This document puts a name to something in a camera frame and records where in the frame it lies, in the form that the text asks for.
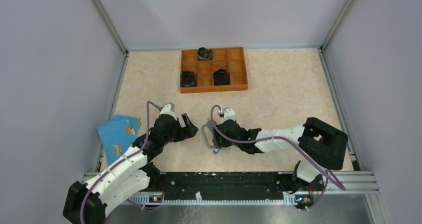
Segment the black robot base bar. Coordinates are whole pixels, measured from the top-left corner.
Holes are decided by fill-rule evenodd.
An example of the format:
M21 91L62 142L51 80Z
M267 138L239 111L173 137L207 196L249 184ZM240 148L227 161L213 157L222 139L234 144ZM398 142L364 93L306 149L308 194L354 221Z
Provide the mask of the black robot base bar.
M166 172L154 177L141 194L164 196L165 201L282 200L288 194L321 191L321 175L307 183L292 172Z

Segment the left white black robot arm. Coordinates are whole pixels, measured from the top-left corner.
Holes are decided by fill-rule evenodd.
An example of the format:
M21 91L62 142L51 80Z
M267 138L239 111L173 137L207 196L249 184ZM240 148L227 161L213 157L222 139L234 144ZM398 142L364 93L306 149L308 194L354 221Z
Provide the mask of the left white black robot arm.
M62 215L72 224L103 224L111 212L133 194L159 186L160 171L152 160L169 143L193 138L199 129L182 114L185 126L161 114L147 132L110 166L86 182L76 181L67 193Z

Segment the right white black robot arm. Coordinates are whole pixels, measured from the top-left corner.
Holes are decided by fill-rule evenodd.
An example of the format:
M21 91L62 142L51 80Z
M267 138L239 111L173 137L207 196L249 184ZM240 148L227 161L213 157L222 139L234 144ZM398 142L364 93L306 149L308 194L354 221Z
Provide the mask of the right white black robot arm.
M343 168L348 135L316 118L309 117L302 125L287 129L245 129L235 120L213 124L216 149L235 146L247 154L263 154L279 150L296 150L303 159L295 164L293 190L305 190L319 175Z

